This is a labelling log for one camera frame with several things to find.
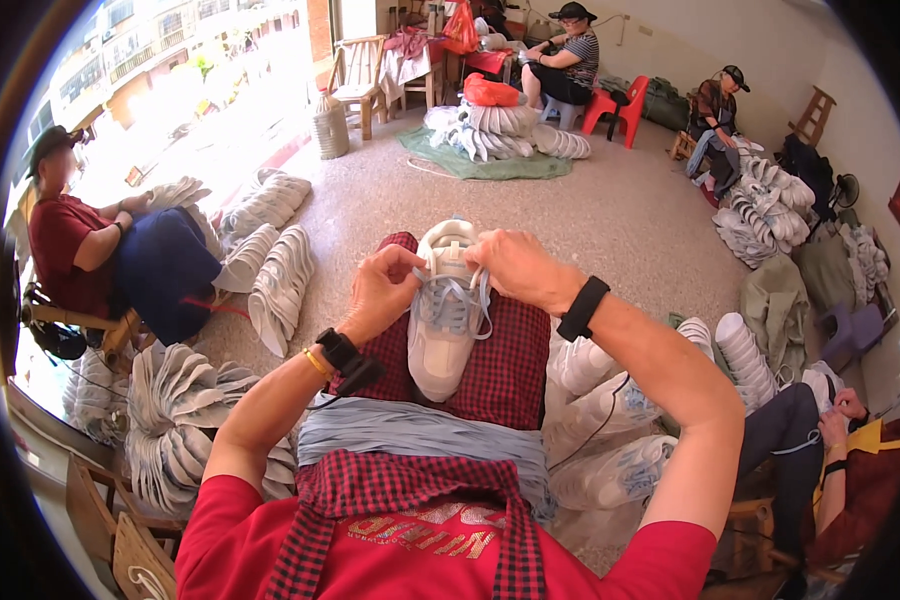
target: plastic stool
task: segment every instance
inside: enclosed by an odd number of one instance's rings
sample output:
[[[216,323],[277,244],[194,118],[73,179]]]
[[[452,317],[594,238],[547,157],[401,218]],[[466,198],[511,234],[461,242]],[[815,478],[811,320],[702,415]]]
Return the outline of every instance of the plastic stool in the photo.
[[[867,304],[851,314],[847,306],[840,302],[828,313],[816,320],[821,326],[826,320],[836,322],[836,331],[823,346],[820,358],[836,371],[832,361],[841,354],[850,354],[850,360],[860,358],[883,337],[883,316],[876,304]]]
[[[543,113],[540,115],[540,123],[547,120],[551,111],[556,111],[560,115],[560,130],[562,132],[569,132],[573,129],[574,123],[577,122],[577,117],[584,116],[584,111],[586,109],[587,107],[585,105],[577,106],[547,96],[547,107],[543,109]]]

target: baseball cap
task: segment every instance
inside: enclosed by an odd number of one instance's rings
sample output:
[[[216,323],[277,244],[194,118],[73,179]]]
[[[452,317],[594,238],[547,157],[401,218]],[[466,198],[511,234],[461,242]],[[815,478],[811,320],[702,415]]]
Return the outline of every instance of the baseball cap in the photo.
[[[558,12],[551,12],[549,18],[560,19],[586,19],[592,23],[597,20],[597,15],[584,8],[579,2],[567,2]]]
[[[723,73],[726,73],[733,80],[733,83],[740,87],[740,90],[744,90],[744,92],[750,92],[750,86],[744,81],[744,72],[740,70],[739,66],[734,64],[728,64],[723,67]]]
[[[30,170],[28,177],[36,175],[40,162],[53,154],[55,150],[66,146],[73,148],[84,140],[84,130],[68,131],[62,125],[54,125],[46,129],[33,142],[33,154],[30,155]]]

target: striped shirt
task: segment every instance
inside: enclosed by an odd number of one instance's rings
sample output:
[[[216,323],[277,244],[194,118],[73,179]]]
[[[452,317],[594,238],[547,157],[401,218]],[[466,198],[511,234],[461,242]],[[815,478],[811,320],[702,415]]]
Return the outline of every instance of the striped shirt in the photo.
[[[563,49],[579,57],[579,62],[566,68],[567,78],[588,90],[593,90],[593,80],[597,77],[600,66],[600,42],[597,35],[588,30],[583,35],[567,37]]]

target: red plastic bag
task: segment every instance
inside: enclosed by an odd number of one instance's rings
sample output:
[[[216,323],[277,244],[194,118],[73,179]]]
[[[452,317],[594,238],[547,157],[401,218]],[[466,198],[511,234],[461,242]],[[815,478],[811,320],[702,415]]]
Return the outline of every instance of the red plastic bag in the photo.
[[[506,83],[487,80],[480,73],[470,73],[463,81],[463,97],[480,107],[515,107],[520,92]]]
[[[473,11],[469,2],[459,2],[456,12],[443,26],[443,47],[454,54],[464,55],[477,51],[477,28],[473,24]]]

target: purple plastic stool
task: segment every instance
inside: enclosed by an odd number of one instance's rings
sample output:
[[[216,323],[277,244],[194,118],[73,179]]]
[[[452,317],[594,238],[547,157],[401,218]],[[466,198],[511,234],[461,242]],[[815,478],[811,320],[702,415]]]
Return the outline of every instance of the purple plastic stool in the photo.
[[[850,361],[860,358],[883,337],[883,316],[876,304],[867,304],[851,314],[847,306],[840,302],[828,313],[817,318],[816,326],[819,328],[828,319],[836,321],[836,332],[823,346],[820,358],[835,371],[837,366],[833,364],[833,359],[841,354],[849,354]]]

